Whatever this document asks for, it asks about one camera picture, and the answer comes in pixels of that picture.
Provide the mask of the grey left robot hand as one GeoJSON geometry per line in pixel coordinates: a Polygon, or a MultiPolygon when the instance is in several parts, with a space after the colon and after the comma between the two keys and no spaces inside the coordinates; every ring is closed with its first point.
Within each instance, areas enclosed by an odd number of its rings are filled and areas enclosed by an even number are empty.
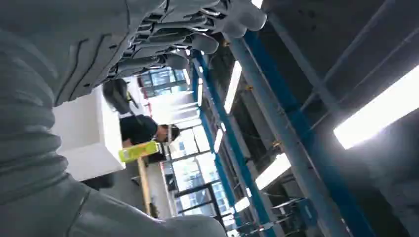
{"type": "Polygon", "coordinates": [[[67,172],[54,107],[106,81],[139,28],[208,28],[240,38],[266,14],[250,0],[3,0],[0,3],[0,234],[3,237],[224,237],[212,217],[166,221],[67,172]]]}

